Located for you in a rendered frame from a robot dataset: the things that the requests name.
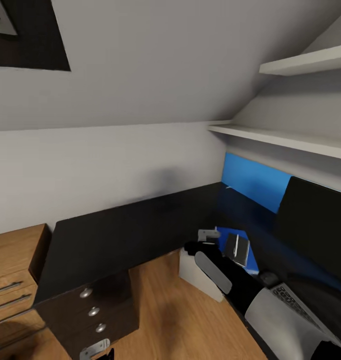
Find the mouse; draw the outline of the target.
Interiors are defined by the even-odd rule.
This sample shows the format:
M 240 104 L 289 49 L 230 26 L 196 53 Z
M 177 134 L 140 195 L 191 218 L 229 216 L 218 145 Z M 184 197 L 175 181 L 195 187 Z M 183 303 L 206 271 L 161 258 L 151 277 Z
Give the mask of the mouse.
M 278 280 L 278 277 L 272 271 L 262 272 L 260 278 L 266 285 L 275 284 Z

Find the keyboard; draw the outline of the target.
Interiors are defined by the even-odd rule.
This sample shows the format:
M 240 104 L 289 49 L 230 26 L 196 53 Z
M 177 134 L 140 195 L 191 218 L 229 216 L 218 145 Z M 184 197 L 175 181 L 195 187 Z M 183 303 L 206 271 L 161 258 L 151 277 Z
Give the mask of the keyboard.
M 341 344 L 341 341 L 317 318 L 317 316 L 299 299 L 297 295 L 293 293 L 293 291 L 285 283 L 281 283 L 275 288 L 270 289 L 270 292 L 312 325 Z

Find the notebook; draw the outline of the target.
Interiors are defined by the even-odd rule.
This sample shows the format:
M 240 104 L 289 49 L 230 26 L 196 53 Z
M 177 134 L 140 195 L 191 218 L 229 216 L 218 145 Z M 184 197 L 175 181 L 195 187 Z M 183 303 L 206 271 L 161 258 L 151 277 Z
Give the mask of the notebook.
M 235 262 L 235 264 L 245 268 L 247 263 L 250 240 L 248 238 L 239 236 L 237 244 L 237 254 L 235 255 L 234 252 L 236 249 L 236 241 L 237 235 L 230 232 L 222 255 L 223 257 L 230 258 L 232 261 Z

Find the monitor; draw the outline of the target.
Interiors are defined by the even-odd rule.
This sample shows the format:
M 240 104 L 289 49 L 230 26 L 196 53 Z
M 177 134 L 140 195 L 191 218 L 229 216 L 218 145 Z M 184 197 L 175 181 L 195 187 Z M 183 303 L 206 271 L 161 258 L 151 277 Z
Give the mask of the monitor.
M 341 280 L 341 192 L 290 177 L 271 233 Z M 303 280 L 341 296 L 341 290 L 302 275 Z

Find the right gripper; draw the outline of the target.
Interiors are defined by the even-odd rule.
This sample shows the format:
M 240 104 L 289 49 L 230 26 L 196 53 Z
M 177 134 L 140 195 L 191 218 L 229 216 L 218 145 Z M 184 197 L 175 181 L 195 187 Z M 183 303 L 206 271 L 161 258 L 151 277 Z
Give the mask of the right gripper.
M 184 250 L 188 252 L 189 256 L 195 256 L 198 246 L 202 243 L 202 241 L 189 241 L 184 244 Z

